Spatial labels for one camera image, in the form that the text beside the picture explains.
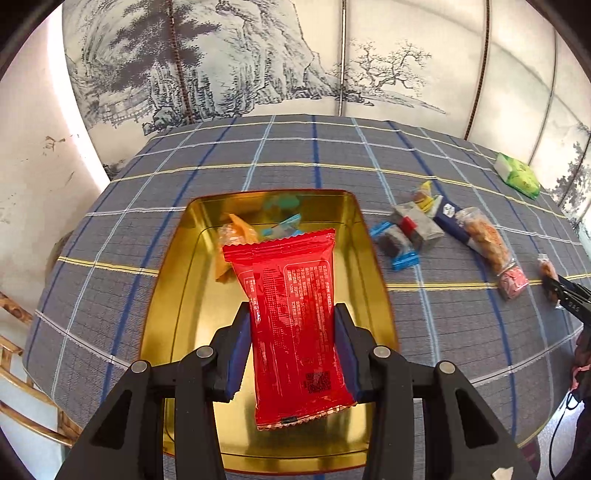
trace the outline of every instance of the wooden chair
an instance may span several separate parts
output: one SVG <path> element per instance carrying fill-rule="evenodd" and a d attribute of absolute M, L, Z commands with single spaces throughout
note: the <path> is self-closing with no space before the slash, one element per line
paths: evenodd
<path fill-rule="evenodd" d="M 33 317 L 30 313 L 24 310 L 20 305 L 11 300 L 5 294 L 0 292 L 0 307 L 10 313 L 19 321 L 25 325 L 30 326 L 33 322 Z M 67 447 L 72 447 L 78 437 L 80 436 L 82 429 L 76 425 L 68 416 L 61 410 L 53 401 L 45 395 L 41 390 L 35 388 L 33 379 L 27 374 L 25 381 L 16 377 L 11 373 L 12 356 L 22 356 L 23 350 L 21 347 L 15 345 L 7 338 L 0 335 L 0 349 L 2 356 L 0 360 L 0 377 L 9 381 L 12 385 L 19 388 L 26 394 L 42 401 L 48 405 L 52 405 L 57 409 L 57 431 L 54 432 L 51 429 L 38 424 L 36 421 L 25 417 L 23 414 L 9 406 L 7 403 L 0 400 L 0 412 L 4 413 L 9 418 L 13 419 L 20 425 L 28 428 L 32 432 L 44 436 L 54 442 L 61 443 Z"/>

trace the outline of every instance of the plaid tablecloth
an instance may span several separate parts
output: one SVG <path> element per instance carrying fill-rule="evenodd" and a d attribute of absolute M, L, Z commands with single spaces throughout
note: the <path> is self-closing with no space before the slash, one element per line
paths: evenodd
<path fill-rule="evenodd" d="M 185 206 L 241 190 L 334 188 L 353 192 L 369 226 L 408 201 L 425 179 L 436 193 L 476 206 L 500 229 L 532 286 L 503 301 L 490 270 L 446 236 L 419 267 L 393 272 L 380 256 L 409 360 L 458 364 L 517 442 L 534 435 L 569 386 L 580 322 L 545 300 L 536 257 L 591 287 L 591 262 L 552 198 L 536 201 L 491 169 L 496 154 L 395 122 L 251 116 L 153 137 L 106 188 L 66 244 L 35 313 L 25 365 L 35 382 L 84 426 L 138 357 L 158 269 Z M 415 404 L 416 470 L 423 437 Z M 173 476 L 167 459 L 167 475 Z M 361 470 L 327 476 L 361 475 Z"/>

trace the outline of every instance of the blue candy wrapper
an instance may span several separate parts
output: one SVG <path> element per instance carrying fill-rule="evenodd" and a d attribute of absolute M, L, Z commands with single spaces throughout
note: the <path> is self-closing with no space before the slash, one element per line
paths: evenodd
<path fill-rule="evenodd" d="M 283 220 L 272 228 L 265 228 L 262 231 L 262 236 L 265 240 L 276 240 L 279 238 L 286 238 L 289 236 L 300 235 L 304 232 L 298 229 L 301 221 L 301 215 L 296 213 L 295 215 Z"/>
<path fill-rule="evenodd" d="M 417 253 L 412 250 L 406 254 L 402 254 L 392 259 L 392 269 L 397 272 L 414 265 L 418 265 L 419 258 Z"/>
<path fill-rule="evenodd" d="M 438 195 L 434 199 L 433 206 L 431 207 L 428 216 L 433 218 L 433 221 L 439 225 L 441 230 L 449 233 L 452 237 L 458 239 L 464 245 L 469 246 L 475 252 L 482 255 L 480 246 L 456 220 L 456 213 L 460 210 L 463 210 L 463 208 L 459 207 L 448 198 Z"/>

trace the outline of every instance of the yellow stripe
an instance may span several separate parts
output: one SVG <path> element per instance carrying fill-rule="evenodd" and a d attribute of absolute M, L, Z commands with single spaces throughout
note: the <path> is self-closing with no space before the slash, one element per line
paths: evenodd
<path fill-rule="evenodd" d="M 158 270 L 153 270 L 151 268 L 129 267 L 127 265 L 113 265 L 103 262 L 89 262 L 88 260 L 79 260 L 77 258 L 69 257 L 58 257 L 58 260 L 72 265 L 79 265 L 81 267 L 95 267 L 100 268 L 101 270 L 111 270 L 115 272 L 132 273 L 136 275 L 148 275 L 150 277 L 158 276 Z"/>
<path fill-rule="evenodd" d="M 234 164 L 226 164 L 226 165 L 208 165 L 208 166 L 201 166 L 201 167 L 182 167 L 182 168 L 175 168 L 174 170 L 161 170 L 161 171 L 158 171 L 155 173 L 144 173 L 142 175 L 135 175 L 132 177 L 124 177 L 122 179 L 113 180 L 113 182 L 138 179 L 138 178 L 142 178 L 142 177 L 149 177 L 152 175 L 162 175 L 162 174 L 166 174 L 166 173 L 175 173 L 175 172 L 179 172 L 179 171 L 215 170 L 217 168 L 245 168 L 245 167 L 250 167 L 250 166 L 251 166 L 250 163 L 234 163 Z M 334 165 L 334 164 L 328 164 L 328 163 L 317 164 L 317 163 L 307 163 L 307 162 L 266 162 L 266 163 L 258 163 L 256 166 L 257 167 L 282 167 L 282 166 L 285 166 L 285 167 L 323 167 L 323 168 L 338 168 L 340 170 L 376 171 L 376 169 L 373 167 L 359 167 L 359 166 L 354 166 L 354 165 Z M 389 170 L 386 168 L 380 168 L 380 171 L 383 173 L 391 174 L 391 175 L 412 177 L 412 178 L 420 179 L 420 180 L 439 180 L 443 183 L 447 183 L 450 185 L 458 185 L 460 187 L 466 187 L 466 188 L 470 188 L 470 189 L 474 188 L 476 190 L 481 190 L 483 192 L 492 193 L 492 194 L 497 195 L 499 197 L 506 198 L 510 202 L 519 203 L 521 205 L 526 205 L 531 208 L 542 210 L 543 212 L 551 213 L 552 215 L 554 215 L 555 217 L 558 217 L 558 218 L 566 218 L 564 215 L 559 215 L 558 213 L 555 213 L 552 210 L 548 210 L 546 208 L 539 207 L 537 205 L 533 205 L 533 204 L 524 202 L 523 200 L 518 200 L 515 197 L 512 197 L 510 195 L 505 195 L 501 192 L 496 192 L 494 190 L 487 189 L 485 187 L 480 187 L 478 185 L 473 185 L 471 183 L 466 183 L 463 181 L 452 180 L 452 179 L 444 179 L 444 178 L 433 176 L 433 175 L 421 175 L 419 173 L 411 173 L 411 172 L 407 172 L 407 171 Z"/>
<path fill-rule="evenodd" d="M 581 278 L 591 277 L 591 274 L 581 273 L 578 275 L 567 275 L 567 280 L 579 280 Z M 530 285 L 542 285 L 540 278 L 530 280 Z M 386 287 L 389 291 L 414 291 L 420 287 L 417 283 L 388 283 Z M 487 288 L 496 288 L 497 285 L 490 282 L 458 282 L 458 283 L 425 283 L 422 288 L 425 290 L 484 290 Z"/>
<path fill-rule="evenodd" d="M 132 273 L 139 275 L 148 275 L 151 277 L 157 277 L 159 271 L 151 268 L 139 268 L 131 267 L 128 265 L 114 265 L 103 262 L 91 262 L 88 260 L 80 260 L 77 258 L 70 257 L 58 257 L 59 261 L 80 265 L 82 267 L 95 267 L 103 270 L 112 270 L 123 273 Z M 591 277 L 590 273 L 580 273 L 577 275 L 567 275 L 567 280 L 580 280 L 581 278 Z M 542 281 L 539 278 L 530 280 L 530 285 L 541 285 Z M 386 287 L 390 291 L 413 291 L 418 290 L 419 286 L 416 283 L 388 283 Z M 425 283 L 422 288 L 426 290 L 484 290 L 486 288 L 496 288 L 497 285 L 490 282 L 456 282 L 456 283 Z"/>

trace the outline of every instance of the painted mountain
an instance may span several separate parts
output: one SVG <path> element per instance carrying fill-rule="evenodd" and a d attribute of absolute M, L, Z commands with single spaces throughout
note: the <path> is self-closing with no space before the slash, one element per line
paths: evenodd
<path fill-rule="evenodd" d="M 89 129 L 148 118 L 149 134 L 337 94 L 290 0 L 66 0 L 63 27 Z"/>

